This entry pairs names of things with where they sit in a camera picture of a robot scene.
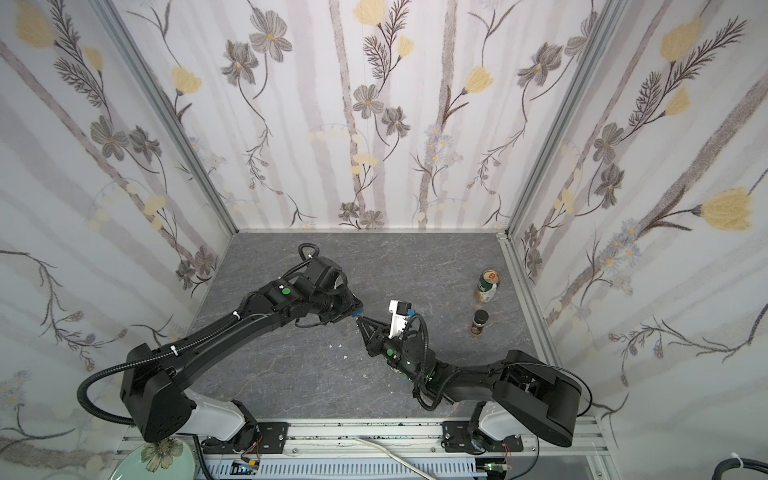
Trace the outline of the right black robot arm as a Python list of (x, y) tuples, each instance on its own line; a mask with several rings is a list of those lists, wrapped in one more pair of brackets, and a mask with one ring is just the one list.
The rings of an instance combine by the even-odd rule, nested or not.
[(409, 379), (422, 409), (434, 411), (445, 401), (493, 402), (540, 439), (558, 447), (572, 445), (582, 395), (573, 377), (520, 350), (488, 365), (451, 365), (429, 347), (429, 330), (420, 315), (393, 337), (377, 320), (359, 316), (356, 324), (368, 354), (382, 357)]

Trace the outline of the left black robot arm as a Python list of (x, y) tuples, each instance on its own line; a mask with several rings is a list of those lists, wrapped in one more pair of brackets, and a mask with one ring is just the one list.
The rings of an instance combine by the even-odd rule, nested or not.
[(247, 294), (231, 313), (189, 336), (157, 348), (133, 348), (126, 357), (130, 366), (123, 373), (120, 398), (148, 443), (190, 434), (246, 450), (260, 437), (254, 417), (238, 401), (195, 393), (193, 383), (249, 342), (293, 321), (315, 315), (325, 325), (362, 308), (341, 268), (325, 257), (312, 258), (303, 271)]

